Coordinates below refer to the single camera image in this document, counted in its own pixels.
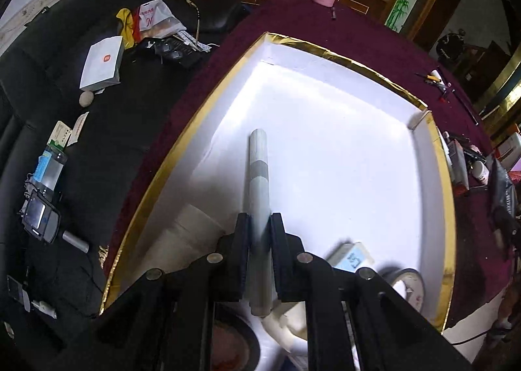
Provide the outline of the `black tape roll red core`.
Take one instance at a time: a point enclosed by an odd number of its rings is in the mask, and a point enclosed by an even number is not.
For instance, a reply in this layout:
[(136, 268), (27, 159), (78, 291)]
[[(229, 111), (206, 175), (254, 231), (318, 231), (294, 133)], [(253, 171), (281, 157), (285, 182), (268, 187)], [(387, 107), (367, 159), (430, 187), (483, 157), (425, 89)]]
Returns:
[(213, 326), (211, 370), (256, 370), (261, 357), (258, 338), (232, 308), (217, 304)]

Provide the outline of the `clear water bottle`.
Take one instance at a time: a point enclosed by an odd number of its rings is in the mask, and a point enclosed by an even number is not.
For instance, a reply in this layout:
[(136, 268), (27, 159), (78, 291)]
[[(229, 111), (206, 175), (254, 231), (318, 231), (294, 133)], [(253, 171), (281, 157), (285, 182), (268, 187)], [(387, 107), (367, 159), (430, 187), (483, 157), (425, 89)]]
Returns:
[(53, 145), (47, 145), (38, 158), (37, 167), (32, 174), (33, 185), (46, 196), (52, 196), (67, 160), (68, 157), (64, 152)]

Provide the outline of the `white plastic bag red print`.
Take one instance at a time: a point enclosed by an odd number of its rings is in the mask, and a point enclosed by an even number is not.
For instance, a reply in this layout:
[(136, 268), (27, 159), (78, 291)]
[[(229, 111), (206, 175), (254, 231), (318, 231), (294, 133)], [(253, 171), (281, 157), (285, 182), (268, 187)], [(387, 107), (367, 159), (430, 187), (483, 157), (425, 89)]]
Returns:
[(181, 31), (186, 27), (171, 12), (163, 0), (153, 0), (139, 6), (139, 36), (142, 39), (163, 39)]

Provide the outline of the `black handheld device with screen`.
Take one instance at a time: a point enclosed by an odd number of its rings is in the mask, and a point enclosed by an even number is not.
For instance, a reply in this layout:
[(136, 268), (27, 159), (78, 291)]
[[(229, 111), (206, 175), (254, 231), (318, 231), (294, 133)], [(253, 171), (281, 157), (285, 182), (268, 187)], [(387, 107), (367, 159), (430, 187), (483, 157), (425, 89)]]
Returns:
[(24, 229), (33, 237), (48, 244), (58, 234), (61, 214), (42, 194), (33, 190), (21, 209)]

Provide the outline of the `yellow black pen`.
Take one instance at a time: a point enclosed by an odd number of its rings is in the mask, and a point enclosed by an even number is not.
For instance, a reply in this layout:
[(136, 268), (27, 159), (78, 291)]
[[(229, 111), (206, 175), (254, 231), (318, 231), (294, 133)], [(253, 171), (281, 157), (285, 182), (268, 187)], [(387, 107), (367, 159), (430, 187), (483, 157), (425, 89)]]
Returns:
[(421, 77), (425, 81), (429, 81), (429, 82), (433, 82), (433, 83), (440, 83), (440, 82), (442, 82), (442, 80), (440, 80), (439, 77), (431, 75), (431, 74), (416, 73), (416, 76)]

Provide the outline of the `blue white staples box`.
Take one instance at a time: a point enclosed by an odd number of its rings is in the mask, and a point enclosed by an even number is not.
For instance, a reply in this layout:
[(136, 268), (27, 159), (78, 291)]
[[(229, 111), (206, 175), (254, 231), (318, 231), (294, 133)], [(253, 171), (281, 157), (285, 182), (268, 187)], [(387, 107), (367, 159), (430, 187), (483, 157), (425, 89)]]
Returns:
[(360, 268), (372, 268), (373, 258), (361, 242), (343, 243), (327, 258), (327, 262), (338, 270), (356, 272)]

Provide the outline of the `gold-edged white cardboard box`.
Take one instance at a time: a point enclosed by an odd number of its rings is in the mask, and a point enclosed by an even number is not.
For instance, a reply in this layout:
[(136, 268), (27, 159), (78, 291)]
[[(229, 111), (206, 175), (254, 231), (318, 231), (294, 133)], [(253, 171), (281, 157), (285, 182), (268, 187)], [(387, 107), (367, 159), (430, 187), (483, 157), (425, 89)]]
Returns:
[[(269, 203), (305, 251), (307, 343), (287, 352), (240, 301), (217, 300), (218, 240), (248, 212), (249, 137), (268, 140)], [(465, 370), (441, 334), (456, 263), (456, 221), (441, 136), (426, 105), (368, 67), (314, 44), (263, 34), (216, 86), (148, 194), (118, 297), (100, 332), (108, 369), (208, 370), (215, 308), (234, 309), (260, 343), (257, 370), (298, 356), (311, 370)], [(361, 242), (372, 268), (328, 256)], [(412, 268), (414, 309), (389, 283)]]

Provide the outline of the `small silver medicine box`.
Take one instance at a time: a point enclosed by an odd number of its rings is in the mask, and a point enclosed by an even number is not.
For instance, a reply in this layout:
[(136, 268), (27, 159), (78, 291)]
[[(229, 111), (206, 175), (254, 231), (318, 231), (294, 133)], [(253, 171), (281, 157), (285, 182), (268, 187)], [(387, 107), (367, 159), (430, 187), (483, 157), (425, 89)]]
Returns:
[(412, 268), (397, 270), (389, 278), (390, 285), (418, 312), (423, 309), (425, 286), (420, 273)]

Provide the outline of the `long silver red box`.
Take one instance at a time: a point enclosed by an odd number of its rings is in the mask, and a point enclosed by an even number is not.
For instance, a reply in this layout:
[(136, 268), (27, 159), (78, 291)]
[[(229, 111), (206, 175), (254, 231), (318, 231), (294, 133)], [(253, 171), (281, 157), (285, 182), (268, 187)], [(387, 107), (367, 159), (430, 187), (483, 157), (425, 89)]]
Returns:
[(450, 158), (450, 177), (455, 197), (463, 195), (469, 190), (468, 171), (464, 150), (457, 140), (448, 143)]

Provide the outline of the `black leather sofa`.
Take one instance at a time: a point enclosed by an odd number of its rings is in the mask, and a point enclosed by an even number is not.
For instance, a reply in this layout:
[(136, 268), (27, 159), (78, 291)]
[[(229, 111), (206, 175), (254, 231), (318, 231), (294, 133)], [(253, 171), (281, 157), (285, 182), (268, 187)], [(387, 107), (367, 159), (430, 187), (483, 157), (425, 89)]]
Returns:
[[(93, 44), (118, 34), (122, 9), (151, 0), (61, 0), (40, 12), (1, 57), (1, 281), (14, 280), (55, 317), (1, 294), (1, 367), (40, 370), (98, 315), (113, 235), (143, 160), (170, 110), (207, 55), (164, 58), (151, 48), (124, 55), (117, 85), (79, 103), (80, 77)], [(23, 227), (25, 184), (58, 122), (82, 122), (64, 150), (57, 181), (60, 232), (84, 240), (38, 240)]]

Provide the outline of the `white tube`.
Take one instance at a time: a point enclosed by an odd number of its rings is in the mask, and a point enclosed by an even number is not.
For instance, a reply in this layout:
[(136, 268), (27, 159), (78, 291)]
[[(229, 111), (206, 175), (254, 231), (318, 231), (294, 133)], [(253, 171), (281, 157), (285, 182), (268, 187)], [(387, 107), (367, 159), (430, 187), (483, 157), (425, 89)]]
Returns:
[(249, 137), (248, 212), (251, 218), (251, 244), (248, 265), (248, 299), (252, 315), (270, 314), (273, 302), (269, 203), (268, 140), (263, 129)]

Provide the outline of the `white box red logo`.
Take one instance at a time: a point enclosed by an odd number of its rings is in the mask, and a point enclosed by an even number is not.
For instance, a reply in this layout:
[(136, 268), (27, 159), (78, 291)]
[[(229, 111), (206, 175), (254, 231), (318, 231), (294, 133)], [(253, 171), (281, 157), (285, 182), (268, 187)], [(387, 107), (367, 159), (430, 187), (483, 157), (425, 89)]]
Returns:
[(82, 70), (81, 91), (97, 92), (120, 83), (119, 67), (124, 53), (122, 36), (112, 36), (93, 44)]

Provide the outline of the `black foil snack packet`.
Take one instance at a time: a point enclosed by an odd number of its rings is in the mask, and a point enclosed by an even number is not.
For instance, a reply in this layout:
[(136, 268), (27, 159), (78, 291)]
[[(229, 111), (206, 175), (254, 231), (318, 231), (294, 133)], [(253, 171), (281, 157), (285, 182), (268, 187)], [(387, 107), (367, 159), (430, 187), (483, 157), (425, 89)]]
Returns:
[(513, 249), (520, 250), (520, 223), (516, 219), (514, 183), (497, 158), (491, 162), (487, 191), (490, 195), (489, 219), (495, 243), (501, 258), (507, 261)]

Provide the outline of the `white labelled pill bottle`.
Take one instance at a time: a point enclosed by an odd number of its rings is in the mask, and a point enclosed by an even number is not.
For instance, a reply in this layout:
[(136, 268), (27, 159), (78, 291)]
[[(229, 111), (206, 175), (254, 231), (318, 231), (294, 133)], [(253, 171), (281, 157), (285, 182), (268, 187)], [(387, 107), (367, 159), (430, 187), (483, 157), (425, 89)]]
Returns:
[(307, 323), (304, 302), (279, 303), (261, 319), (263, 329), (285, 351), (304, 351), (307, 343)]

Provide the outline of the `yellow cloth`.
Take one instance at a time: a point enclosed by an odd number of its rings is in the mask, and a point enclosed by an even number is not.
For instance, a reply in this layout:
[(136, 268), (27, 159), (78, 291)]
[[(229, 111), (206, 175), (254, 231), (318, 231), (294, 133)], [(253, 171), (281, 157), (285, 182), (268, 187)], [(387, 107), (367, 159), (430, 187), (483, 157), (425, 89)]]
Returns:
[(122, 38), (124, 50), (133, 48), (139, 41), (139, 28), (134, 24), (133, 13), (127, 9), (121, 9), (116, 18), (118, 20), (118, 34)]

